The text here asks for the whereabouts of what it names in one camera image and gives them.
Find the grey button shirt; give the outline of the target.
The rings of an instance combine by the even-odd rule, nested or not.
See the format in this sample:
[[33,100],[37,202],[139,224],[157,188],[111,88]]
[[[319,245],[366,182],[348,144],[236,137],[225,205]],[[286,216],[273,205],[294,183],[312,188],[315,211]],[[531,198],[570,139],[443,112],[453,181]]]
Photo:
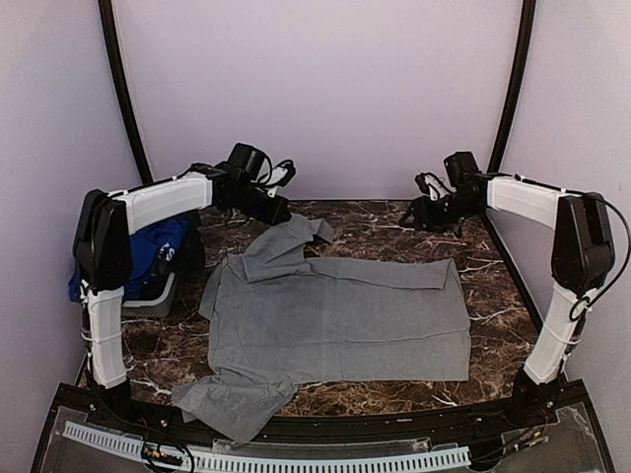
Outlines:
[[176,407],[247,442],[305,383],[467,380],[455,263],[305,256],[333,237],[328,222],[295,215],[218,264],[199,307],[212,372],[176,387]]

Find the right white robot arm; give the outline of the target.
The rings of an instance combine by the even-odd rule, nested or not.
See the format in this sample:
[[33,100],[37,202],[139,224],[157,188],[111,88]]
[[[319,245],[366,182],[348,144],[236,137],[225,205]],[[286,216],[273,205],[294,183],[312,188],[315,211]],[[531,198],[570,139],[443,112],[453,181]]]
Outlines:
[[535,385],[553,381],[581,338],[584,319],[610,286],[615,262],[608,205],[595,192],[569,190],[518,174],[484,172],[469,152],[444,160],[448,181],[431,172],[416,175],[420,195],[401,226],[459,235],[465,219],[491,209],[541,224],[554,233],[550,307],[523,371]]

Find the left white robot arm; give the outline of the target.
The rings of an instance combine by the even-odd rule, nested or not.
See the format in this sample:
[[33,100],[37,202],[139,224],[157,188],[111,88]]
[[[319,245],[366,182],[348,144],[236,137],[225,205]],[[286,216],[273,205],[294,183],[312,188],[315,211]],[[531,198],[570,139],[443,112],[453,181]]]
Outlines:
[[94,189],[85,196],[72,253],[80,277],[82,337],[97,386],[109,390],[127,381],[121,310],[133,269],[131,236],[205,208],[237,210],[267,225],[286,222],[288,201],[278,190],[295,174],[293,161],[273,165],[264,152],[238,143],[216,166],[195,163],[155,183],[112,192]]

